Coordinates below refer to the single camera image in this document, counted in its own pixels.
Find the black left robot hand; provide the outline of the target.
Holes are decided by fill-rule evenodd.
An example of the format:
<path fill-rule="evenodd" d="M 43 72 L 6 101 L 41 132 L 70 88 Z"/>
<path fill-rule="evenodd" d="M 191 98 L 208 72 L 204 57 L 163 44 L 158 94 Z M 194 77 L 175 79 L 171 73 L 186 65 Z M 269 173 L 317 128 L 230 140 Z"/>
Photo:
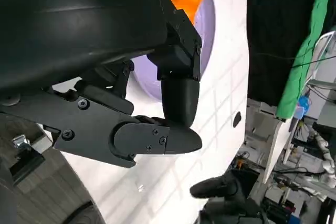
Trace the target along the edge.
<path fill-rule="evenodd" d="M 130 168 L 202 147 L 202 40 L 171 0 L 1 0 L 1 112 L 42 124 L 54 148 Z M 133 115 L 133 58 L 157 66 L 164 118 Z"/>

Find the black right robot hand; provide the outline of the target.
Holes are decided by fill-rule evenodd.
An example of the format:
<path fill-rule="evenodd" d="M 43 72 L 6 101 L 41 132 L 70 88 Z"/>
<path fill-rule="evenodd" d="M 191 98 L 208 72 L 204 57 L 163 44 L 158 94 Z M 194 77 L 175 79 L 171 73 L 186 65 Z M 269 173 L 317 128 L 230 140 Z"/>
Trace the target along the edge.
<path fill-rule="evenodd" d="M 191 196 L 207 200 L 195 223 L 266 223 L 260 204 L 249 197 L 256 179 L 253 171 L 230 169 L 193 185 Z"/>

